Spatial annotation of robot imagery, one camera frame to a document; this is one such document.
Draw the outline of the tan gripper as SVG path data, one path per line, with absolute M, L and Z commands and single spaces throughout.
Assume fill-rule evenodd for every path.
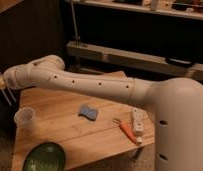
M 4 79 L 3 79 L 2 76 L 0 76 L 0 89 L 5 89 L 5 88 L 6 88 L 6 84 L 4 82 Z M 9 100 L 9 98 L 8 98 L 7 94 L 5 93 L 5 91 L 1 90 L 1 92 L 2 92 L 5 100 L 7 101 L 8 105 L 11 106 L 11 101 Z M 8 89 L 8 92 L 9 92 L 11 98 L 14 100 L 14 102 L 17 102 L 17 98 L 15 97 L 13 92 L 10 89 Z

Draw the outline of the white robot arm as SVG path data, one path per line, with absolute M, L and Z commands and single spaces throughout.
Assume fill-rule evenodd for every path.
M 148 81 L 77 74 L 48 55 L 0 74 L 0 89 L 71 91 L 137 106 L 155 115 L 155 171 L 203 171 L 203 85 L 191 78 Z

